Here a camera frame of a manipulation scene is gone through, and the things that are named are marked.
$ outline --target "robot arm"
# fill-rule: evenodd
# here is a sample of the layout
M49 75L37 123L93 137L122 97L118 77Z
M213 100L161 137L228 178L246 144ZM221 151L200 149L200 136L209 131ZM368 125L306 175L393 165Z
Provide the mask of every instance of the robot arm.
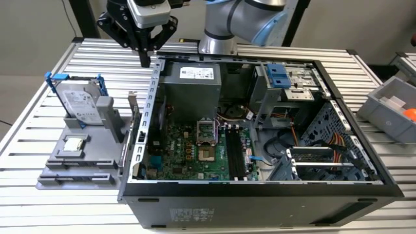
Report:
M177 28L170 9L190 0L108 0L98 27L124 47L140 56L142 67L150 66L152 51L158 50ZM236 54L237 36L254 45L268 46L286 20L286 0L206 0L205 36L198 45L204 54ZM150 32L161 25L161 32Z
M124 47L130 47L140 56L142 67L150 66L149 54L158 50L177 28L177 18L170 9L182 7L190 0L108 0L106 12L97 25ZM152 37L156 26L161 32Z

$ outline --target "side panel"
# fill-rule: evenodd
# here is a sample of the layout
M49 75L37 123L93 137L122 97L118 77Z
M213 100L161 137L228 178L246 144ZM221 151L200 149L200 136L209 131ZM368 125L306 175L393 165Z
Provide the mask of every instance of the side panel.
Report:
M130 196L125 200L144 228L260 228L340 226L390 198Z

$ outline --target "motherboard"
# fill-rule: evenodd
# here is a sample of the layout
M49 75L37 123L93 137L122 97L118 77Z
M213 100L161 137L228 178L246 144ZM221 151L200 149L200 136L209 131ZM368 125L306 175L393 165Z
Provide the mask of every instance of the motherboard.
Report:
M164 151L161 155L150 155L148 179L258 179L256 163L249 160L253 150L248 129L218 125L205 119L168 124Z

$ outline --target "ram slot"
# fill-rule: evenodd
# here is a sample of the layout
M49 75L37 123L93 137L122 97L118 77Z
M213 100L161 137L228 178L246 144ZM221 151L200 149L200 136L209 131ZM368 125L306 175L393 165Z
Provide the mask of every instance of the ram slot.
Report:
M242 180L245 176L240 135L236 128L225 129L226 157L230 179Z

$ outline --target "gray storage box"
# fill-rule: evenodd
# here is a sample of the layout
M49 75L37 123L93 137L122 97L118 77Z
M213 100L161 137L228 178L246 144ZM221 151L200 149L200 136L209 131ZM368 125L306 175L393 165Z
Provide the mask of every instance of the gray storage box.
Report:
M392 105L386 104L388 99L396 100ZM416 142L416 123L402 114L402 111L412 108L416 108L416 87L397 77L392 77L368 94L368 100L357 115L394 140L410 143Z

